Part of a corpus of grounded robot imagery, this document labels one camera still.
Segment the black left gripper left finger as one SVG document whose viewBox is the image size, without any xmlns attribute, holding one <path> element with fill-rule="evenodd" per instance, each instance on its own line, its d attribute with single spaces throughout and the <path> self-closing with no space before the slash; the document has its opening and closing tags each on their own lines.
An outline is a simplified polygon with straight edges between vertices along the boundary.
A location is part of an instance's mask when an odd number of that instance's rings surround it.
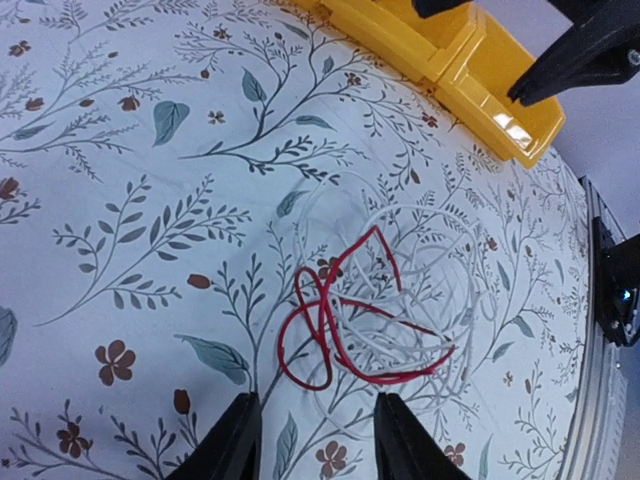
<svg viewBox="0 0 640 480">
<path fill-rule="evenodd" d="M 168 480 L 255 480 L 260 476 L 262 415 L 259 395 L 242 393 Z"/>
</svg>

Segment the yellow three-compartment bin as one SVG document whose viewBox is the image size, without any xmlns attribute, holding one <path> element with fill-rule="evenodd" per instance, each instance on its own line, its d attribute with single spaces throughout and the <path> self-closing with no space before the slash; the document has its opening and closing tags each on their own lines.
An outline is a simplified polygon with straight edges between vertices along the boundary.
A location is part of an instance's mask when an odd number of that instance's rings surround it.
<svg viewBox="0 0 640 480">
<path fill-rule="evenodd" d="M 465 2 L 422 19 L 408 1 L 301 1 L 434 97 L 497 156 L 532 168 L 566 117 L 557 98 L 534 106 L 508 91 L 533 56 L 486 10 Z"/>
</svg>

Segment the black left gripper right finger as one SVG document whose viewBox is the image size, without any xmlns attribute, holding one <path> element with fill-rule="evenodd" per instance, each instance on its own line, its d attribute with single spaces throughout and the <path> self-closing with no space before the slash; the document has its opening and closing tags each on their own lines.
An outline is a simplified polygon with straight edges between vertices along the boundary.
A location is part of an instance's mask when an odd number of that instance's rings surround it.
<svg viewBox="0 0 640 480">
<path fill-rule="evenodd" d="M 378 394 L 373 420 L 379 480 L 470 480 L 398 394 Z"/>
</svg>

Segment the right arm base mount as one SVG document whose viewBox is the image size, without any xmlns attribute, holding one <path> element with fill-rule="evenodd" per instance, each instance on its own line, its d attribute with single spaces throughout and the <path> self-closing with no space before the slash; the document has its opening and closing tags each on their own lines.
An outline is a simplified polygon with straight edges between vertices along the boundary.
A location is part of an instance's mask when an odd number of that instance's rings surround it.
<svg viewBox="0 0 640 480">
<path fill-rule="evenodd" d="M 639 342 L 639 236 L 616 243 L 601 216 L 592 220 L 594 315 L 617 347 Z"/>
</svg>

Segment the floral patterned table mat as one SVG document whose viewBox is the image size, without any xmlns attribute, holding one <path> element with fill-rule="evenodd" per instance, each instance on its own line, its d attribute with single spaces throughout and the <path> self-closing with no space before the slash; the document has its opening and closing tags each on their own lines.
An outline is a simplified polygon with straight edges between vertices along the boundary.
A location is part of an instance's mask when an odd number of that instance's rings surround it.
<svg viewBox="0 0 640 480">
<path fill-rule="evenodd" d="M 165 479 L 242 392 L 264 479 L 372 479 L 378 386 L 474 479 L 557 479 L 584 192 L 283 1 L 1 5 L 1 475 Z"/>
</svg>

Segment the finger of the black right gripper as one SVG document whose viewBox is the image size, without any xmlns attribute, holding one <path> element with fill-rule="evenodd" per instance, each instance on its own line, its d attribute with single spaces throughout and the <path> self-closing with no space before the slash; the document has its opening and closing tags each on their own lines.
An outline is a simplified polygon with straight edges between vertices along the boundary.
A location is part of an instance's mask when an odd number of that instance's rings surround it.
<svg viewBox="0 0 640 480">
<path fill-rule="evenodd" d="M 639 73 L 637 0 L 557 0 L 572 26 L 513 84 L 508 97 L 532 106 L 566 90 L 619 85 Z"/>
<path fill-rule="evenodd" d="M 427 19 L 440 13 L 453 10 L 470 1 L 471 0 L 412 0 L 412 6 L 420 18 Z"/>
</svg>

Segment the front aluminium rail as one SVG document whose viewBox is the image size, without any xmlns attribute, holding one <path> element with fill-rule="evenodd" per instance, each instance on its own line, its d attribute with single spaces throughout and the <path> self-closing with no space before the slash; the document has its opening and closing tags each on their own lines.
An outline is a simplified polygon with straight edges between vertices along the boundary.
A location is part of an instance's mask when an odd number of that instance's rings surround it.
<svg viewBox="0 0 640 480">
<path fill-rule="evenodd" d="M 610 343 L 595 320 L 592 220 L 601 216 L 616 243 L 627 238 L 593 182 L 584 176 L 580 184 L 586 193 L 589 232 L 586 341 L 576 406 L 558 477 L 613 479 L 621 449 L 628 380 L 620 367 L 624 347 Z"/>
</svg>

